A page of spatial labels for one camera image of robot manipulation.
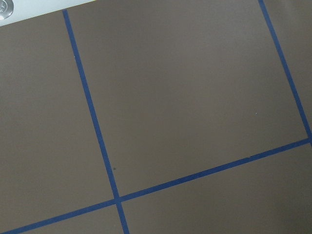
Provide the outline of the round metal lid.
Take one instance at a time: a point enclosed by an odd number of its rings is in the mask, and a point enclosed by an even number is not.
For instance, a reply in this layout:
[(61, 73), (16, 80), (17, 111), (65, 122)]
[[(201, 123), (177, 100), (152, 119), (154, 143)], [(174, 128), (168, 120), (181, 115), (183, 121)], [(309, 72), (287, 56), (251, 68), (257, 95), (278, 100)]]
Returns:
[(0, 0), (0, 20), (9, 18), (14, 12), (12, 0)]

